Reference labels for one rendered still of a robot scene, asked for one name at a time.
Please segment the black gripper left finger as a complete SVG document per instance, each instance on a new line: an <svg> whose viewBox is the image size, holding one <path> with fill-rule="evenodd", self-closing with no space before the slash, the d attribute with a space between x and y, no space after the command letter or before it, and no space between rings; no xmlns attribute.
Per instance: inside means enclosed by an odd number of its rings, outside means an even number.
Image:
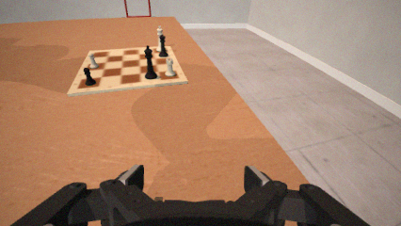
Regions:
<svg viewBox="0 0 401 226"><path fill-rule="evenodd" d="M102 226L114 226L124 219L130 223L175 213L164 202L156 202L144 193L143 187L143 165L133 165L116 179L101 182L100 188L71 183L10 226L88 226L95 220L100 220Z"/></svg>

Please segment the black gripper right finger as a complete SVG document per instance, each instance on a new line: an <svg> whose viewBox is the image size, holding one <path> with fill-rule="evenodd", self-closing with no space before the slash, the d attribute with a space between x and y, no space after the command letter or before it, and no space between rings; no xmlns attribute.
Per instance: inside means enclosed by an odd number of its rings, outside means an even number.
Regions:
<svg viewBox="0 0 401 226"><path fill-rule="evenodd" d="M244 189L245 194L224 203L216 213L265 220L275 226L284 226L285 220L296 221L297 226L370 226L319 186L287 189L287 184L273 181L254 166L245 166Z"/></svg>

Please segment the wooden chessboard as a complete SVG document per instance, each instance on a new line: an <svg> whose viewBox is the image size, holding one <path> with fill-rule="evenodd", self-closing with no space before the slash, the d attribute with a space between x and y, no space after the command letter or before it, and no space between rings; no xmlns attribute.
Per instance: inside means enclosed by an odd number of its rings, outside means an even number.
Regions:
<svg viewBox="0 0 401 226"><path fill-rule="evenodd" d="M68 97L187 84L184 72L170 46L166 46L167 57L158 56L160 52L156 51L157 47L150 47L153 56L152 64L157 78L153 80L146 79L147 58L145 57L145 49L147 48L89 51L88 54L94 54L94 60L99 64L99 67L91 69L90 59L87 55L67 93ZM168 66L166 63L167 58L169 60L173 59L174 76L165 75ZM89 68L90 75L96 81L96 84L92 86L86 85L87 78L84 75L84 68Z"/></svg>

